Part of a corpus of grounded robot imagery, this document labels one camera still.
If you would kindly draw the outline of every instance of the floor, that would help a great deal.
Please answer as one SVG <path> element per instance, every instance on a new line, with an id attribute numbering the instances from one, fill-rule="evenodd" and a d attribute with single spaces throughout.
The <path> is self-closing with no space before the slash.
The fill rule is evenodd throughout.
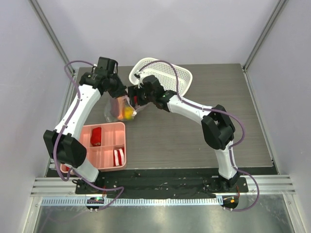
<path id="1" fill-rule="evenodd" d="M 185 97 L 200 104 L 220 104 L 235 114 L 246 127 L 245 140 L 234 148 L 239 167 L 272 166 L 271 158 L 259 125 L 240 64 L 183 65 L 192 75 L 192 84 Z M 119 76 L 130 85 L 132 67 L 119 67 Z M 79 70 L 78 79 L 89 71 Z M 88 124 L 105 123 L 104 108 L 108 94 L 93 107 Z M 235 141 L 241 137 L 236 126 Z M 197 123 L 177 114 L 157 109 L 152 104 L 125 122 L 127 168 L 218 167 L 215 153 L 203 138 Z"/>
<path id="2" fill-rule="evenodd" d="M 241 196 L 239 207 L 255 195 Z M 35 233 L 294 233 L 282 195 L 262 195 L 252 209 L 231 213 L 218 205 L 111 207 L 42 206 Z"/>

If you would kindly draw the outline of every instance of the white basket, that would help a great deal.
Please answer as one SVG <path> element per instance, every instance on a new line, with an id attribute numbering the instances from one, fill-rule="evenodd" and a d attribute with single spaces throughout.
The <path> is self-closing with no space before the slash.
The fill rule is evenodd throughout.
<path id="1" fill-rule="evenodd" d="M 146 64 L 156 61 L 158 59 L 147 57 L 141 59 L 132 69 L 129 80 L 133 85 L 137 85 L 139 80 L 134 76 L 143 66 Z M 189 70 L 184 69 L 182 67 L 173 65 L 178 74 L 178 89 L 181 96 L 183 96 L 189 89 L 191 82 L 192 82 L 192 74 Z M 173 90 L 176 91 L 176 77 L 174 74 L 173 69 L 166 63 L 158 62 L 153 63 L 147 66 L 144 70 L 145 73 L 148 75 L 155 75 L 161 85 L 164 87 L 165 90 Z"/>

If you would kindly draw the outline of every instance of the clear plastic bag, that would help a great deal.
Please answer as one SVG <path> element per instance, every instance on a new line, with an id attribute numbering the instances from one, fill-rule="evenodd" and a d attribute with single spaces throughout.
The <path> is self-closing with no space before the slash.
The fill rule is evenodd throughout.
<path id="1" fill-rule="evenodd" d="M 108 103 L 104 109 L 106 122 L 129 121 L 133 120 L 138 112 L 147 106 L 136 105 L 132 107 L 128 96 L 119 98 L 109 97 Z"/>

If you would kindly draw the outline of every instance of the wood grain surface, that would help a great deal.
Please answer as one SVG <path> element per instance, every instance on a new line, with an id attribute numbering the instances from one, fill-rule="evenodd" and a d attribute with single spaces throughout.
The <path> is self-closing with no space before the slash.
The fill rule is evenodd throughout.
<path id="1" fill-rule="evenodd" d="M 234 148 L 239 167 L 272 166 L 259 121 L 240 64 L 182 65 L 192 75 L 185 97 L 200 104 L 220 104 L 246 127 L 246 138 Z M 132 67 L 119 67 L 119 76 L 130 85 Z M 78 79 L 90 71 L 80 68 Z M 105 123 L 108 94 L 95 104 L 86 125 Z M 237 122 L 235 141 L 241 137 Z M 201 125 L 183 116 L 148 105 L 133 121 L 125 122 L 127 168 L 218 167 L 215 153 L 204 141 Z"/>

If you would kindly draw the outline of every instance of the wall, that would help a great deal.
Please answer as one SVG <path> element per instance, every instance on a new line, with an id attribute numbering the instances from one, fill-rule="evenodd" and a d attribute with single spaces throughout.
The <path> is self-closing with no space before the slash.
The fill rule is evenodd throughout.
<path id="1" fill-rule="evenodd" d="M 290 174 L 311 216 L 311 1 L 289 1 L 249 69 L 282 173 Z M 305 221 L 311 231 L 310 221 Z"/>
<path id="2" fill-rule="evenodd" d="M 25 0 L 0 7 L 0 226 L 19 233 L 30 192 L 43 176 L 45 129 L 60 115 L 68 81 L 54 46 Z"/>
<path id="3" fill-rule="evenodd" d="M 244 64 L 277 0 L 38 0 L 70 60 Z"/>

